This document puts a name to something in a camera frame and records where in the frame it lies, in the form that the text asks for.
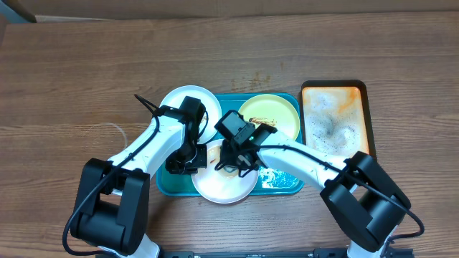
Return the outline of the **pale pink plate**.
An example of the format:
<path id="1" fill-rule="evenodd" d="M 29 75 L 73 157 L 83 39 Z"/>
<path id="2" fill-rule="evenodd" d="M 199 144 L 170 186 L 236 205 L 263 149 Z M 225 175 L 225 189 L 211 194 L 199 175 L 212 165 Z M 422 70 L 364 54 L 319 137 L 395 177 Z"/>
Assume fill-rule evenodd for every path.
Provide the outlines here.
<path id="1" fill-rule="evenodd" d="M 217 204 L 231 204 L 241 201 L 255 188 L 258 172 L 251 171 L 245 177 L 239 177 L 239 171 L 227 172 L 216 170 L 220 160 L 222 139 L 207 144 L 207 167 L 199 168 L 191 176 L 197 192 L 205 199 Z"/>

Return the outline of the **white plate with sauce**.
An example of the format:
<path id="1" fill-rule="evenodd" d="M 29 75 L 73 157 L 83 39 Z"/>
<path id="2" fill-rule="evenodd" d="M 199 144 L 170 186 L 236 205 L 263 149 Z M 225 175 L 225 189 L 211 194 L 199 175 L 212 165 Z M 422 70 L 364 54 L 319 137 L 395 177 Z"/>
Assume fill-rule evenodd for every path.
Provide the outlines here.
<path id="1" fill-rule="evenodd" d="M 186 96 L 200 99 L 205 106 L 207 114 L 204 115 L 199 126 L 199 131 L 204 132 L 199 137 L 198 143 L 207 143 L 217 134 L 214 128 L 215 124 L 222 117 L 222 108 L 216 96 L 206 88 L 197 85 L 185 85 L 172 90 L 161 101 L 160 106 L 167 105 L 173 108 L 179 108 L 180 104 Z"/>

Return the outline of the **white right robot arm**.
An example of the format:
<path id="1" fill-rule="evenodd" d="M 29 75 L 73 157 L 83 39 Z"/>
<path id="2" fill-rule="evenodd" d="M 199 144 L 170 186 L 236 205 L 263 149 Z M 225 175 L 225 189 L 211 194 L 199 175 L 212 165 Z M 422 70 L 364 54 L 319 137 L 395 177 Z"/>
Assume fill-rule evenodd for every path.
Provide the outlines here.
<path id="1" fill-rule="evenodd" d="M 318 189 L 341 230 L 352 241 L 349 257 L 384 257 L 393 231 L 410 209 L 400 187 L 368 154 L 350 158 L 320 153 L 273 127 L 224 125 L 218 168 L 245 173 L 261 167 L 289 173 Z"/>

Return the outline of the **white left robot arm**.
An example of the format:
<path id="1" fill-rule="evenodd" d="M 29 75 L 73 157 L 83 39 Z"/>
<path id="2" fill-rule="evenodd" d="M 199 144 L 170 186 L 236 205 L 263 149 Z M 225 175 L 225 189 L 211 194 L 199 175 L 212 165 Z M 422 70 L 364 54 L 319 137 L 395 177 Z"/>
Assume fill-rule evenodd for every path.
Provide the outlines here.
<path id="1" fill-rule="evenodd" d="M 203 104 L 152 111 L 151 124 L 125 150 L 109 158 L 90 159 L 82 169 L 75 206 L 62 234 L 80 239 L 104 257 L 160 257 L 159 245 L 146 234 L 151 177 L 163 165 L 187 174 L 204 166 L 204 145 L 198 142 Z"/>

